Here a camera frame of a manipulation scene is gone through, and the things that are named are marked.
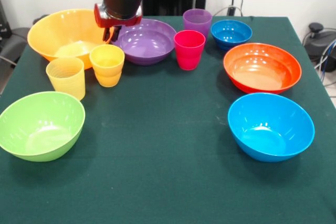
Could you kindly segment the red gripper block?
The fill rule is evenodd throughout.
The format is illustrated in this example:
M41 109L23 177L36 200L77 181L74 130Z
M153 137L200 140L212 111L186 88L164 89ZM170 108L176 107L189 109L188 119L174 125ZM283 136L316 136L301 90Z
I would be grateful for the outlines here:
M142 6L140 5L137 12L131 18L117 18L116 16L110 15L105 6L102 3L94 5L94 15L97 25L100 28L105 28L103 33L103 41L110 41L110 27L113 27L112 41L117 41L119 38L120 30L122 26L134 26L140 23L142 19Z

